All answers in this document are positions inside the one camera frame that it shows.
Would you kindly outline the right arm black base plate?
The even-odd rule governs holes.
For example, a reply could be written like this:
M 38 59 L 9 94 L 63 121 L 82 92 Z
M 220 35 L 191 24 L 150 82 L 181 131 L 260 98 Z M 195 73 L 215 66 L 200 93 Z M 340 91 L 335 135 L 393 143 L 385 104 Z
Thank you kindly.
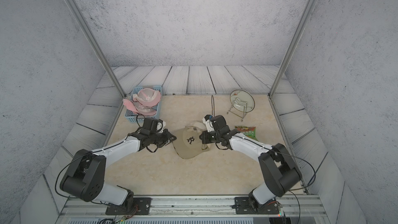
M 238 215 L 280 215 L 279 202 L 276 199 L 261 204 L 254 197 L 235 197 L 232 208 Z

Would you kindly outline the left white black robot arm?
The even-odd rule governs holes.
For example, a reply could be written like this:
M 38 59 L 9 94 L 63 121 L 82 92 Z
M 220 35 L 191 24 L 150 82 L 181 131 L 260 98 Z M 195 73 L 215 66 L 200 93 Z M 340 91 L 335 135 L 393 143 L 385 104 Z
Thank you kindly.
M 162 148 L 177 139 L 165 128 L 161 119 L 146 118 L 141 127 L 129 133 L 124 139 L 95 150 L 77 151 L 64 171 L 59 188 L 63 192 L 85 202 L 99 201 L 121 206 L 133 192 L 119 186 L 105 183 L 106 169 L 131 154 L 144 149 L 154 153 L 149 146 Z

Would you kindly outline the beige baseball cap black logo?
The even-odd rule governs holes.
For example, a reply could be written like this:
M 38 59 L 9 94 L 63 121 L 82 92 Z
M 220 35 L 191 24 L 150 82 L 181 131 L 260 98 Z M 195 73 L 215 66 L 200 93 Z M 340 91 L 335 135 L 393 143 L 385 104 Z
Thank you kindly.
M 192 122 L 183 129 L 177 130 L 173 135 L 176 140 L 173 141 L 173 146 L 176 153 L 182 159 L 192 159 L 203 152 L 210 150 L 207 144 L 203 144 L 200 135 L 207 131 L 205 124 L 202 122 Z

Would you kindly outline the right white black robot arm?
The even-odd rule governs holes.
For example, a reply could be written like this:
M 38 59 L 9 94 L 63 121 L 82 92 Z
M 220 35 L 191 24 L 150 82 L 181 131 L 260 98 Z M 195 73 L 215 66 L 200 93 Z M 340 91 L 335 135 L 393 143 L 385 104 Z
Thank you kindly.
M 264 183 L 248 195 L 252 208 L 260 208 L 274 198 L 282 197 L 302 180 L 300 169 L 283 144 L 263 144 L 236 129 L 232 130 L 222 115 L 206 115 L 203 123 L 206 126 L 200 135 L 203 144 L 221 144 L 259 163 Z

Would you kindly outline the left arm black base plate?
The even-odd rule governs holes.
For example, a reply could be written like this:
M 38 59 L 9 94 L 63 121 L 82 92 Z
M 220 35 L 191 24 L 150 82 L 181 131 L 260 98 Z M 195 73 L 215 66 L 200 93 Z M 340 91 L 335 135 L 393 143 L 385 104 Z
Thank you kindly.
M 152 198 L 128 197 L 121 205 L 109 204 L 105 215 L 149 215 Z

